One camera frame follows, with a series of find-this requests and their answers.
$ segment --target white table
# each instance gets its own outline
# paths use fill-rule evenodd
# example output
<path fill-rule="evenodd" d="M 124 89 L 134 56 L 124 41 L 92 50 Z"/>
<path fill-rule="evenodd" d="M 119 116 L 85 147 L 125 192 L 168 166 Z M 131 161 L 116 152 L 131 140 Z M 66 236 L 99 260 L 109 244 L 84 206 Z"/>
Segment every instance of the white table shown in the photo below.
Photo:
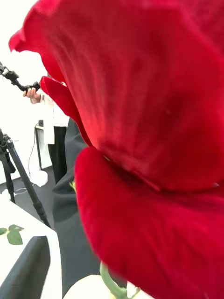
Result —
<path fill-rule="evenodd" d="M 12 224 L 24 228 L 20 232 L 23 245 L 11 245 L 6 235 L 0 236 L 0 252 L 1 256 L 5 256 L 0 258 L 0 286 L 29 240 L 34 236 L 45 235 L 49 242 L 51 261 L 41 299 L 62 299 L 61 257 L 56 232 L 0 195 L 0 228 L 8 228 Z"/>

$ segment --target white wall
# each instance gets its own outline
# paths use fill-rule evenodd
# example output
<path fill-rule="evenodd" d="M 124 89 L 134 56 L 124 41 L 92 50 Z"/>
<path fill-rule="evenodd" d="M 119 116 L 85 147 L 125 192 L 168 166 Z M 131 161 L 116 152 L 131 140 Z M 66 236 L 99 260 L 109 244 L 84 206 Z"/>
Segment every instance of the white wall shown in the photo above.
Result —
<path fill-rule="evenodd" d="M 19 82 L 23 85 L 39 81 L 46 70 L 36 53 L 10 53 L 8 41 L 11 35 L 22 27 L 23 20 L 35 3 L 34 0 L 0 1 L 0 61 L 9 70 L 19 75 Z M 11 85 L 11 82 L 0 76 L 0 128 L 13 140 L 24 168 L 28 172 L 28 160 L 34 144 L 34 125 L 42 118 L 40 104 L 31 105 L 29 99 L 22 96 L 22 92 Z M 41 156 L 43 167 L 51 165 L 47 146 L 43 144 L 40 132 Z M 30 170 L 38 170 L 38 156 L 36 146 L 30 159 Z M 0 184 L 5 181 L 2 165 L 0 165 Z"/>

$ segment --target red petal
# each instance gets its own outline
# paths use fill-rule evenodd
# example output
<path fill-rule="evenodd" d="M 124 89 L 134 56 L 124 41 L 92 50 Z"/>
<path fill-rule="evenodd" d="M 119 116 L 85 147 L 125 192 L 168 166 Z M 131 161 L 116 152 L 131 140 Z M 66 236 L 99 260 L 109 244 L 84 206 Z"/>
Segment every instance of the red petal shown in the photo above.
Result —
<path fill-rule="evenodd" d="M 84 141 L 88 145 L 91 145 L 69 89 L 61 83 L 50 79 L 49 77 L 42 77 L 41 89 L 48 94 L 58 106 L 61 107 L 66 115 L 71 117 L 77 123 Z"/>
<path fill-rule="evenodd" d="M 94 148 L 75 178 L 84 229 L 110 270 L 154 298 L 224 298 L 224 185 L 156 193 Z"/>
<path fill-rule="evenodd" d="M 210 188 L 224 179 L 221 5 L 41 0 L 18 49 L 66 82 L 89 140 L 117 165 L 164 189 Z"/>

